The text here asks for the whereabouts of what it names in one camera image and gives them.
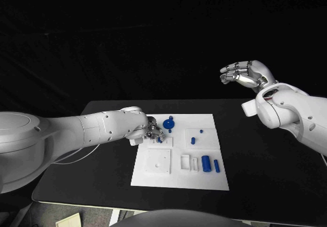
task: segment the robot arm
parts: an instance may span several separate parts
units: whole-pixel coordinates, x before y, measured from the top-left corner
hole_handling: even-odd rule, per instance
[[[0,112],[0,192],[25,186],[67,152],[123,138],[133,146],[148,138],[165,140],[139,107],[63,118]]]
[[[225,84],[237,81],[259,93],[257,98],[243,104],[247,116],[259,114],[269,128],[289,130],[305,145],[327,155],[327,99],[279,83],[260,61],[228,65],[221,72]]]

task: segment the blue object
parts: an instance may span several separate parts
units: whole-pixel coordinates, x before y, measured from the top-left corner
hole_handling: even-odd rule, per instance
[[[175,121],[174,121],[174,117],[169,116],[169,119],[163,122],[163,127],[165,127],[166,129],[172,129],[172,128],[175,127],[175,125],[176,125],[176,123],[175,123]]]
[[[215,168],[217,168],[217,172],[220,173],[220,172],[221,172],[221,169],[220,169],[218,160],[215,159],[215,160],[214,160],[214,162],[215,162]]]
[[[202,156],[202,167],[204,167],[204,172],[212,171],[211,159],[208,155]]]

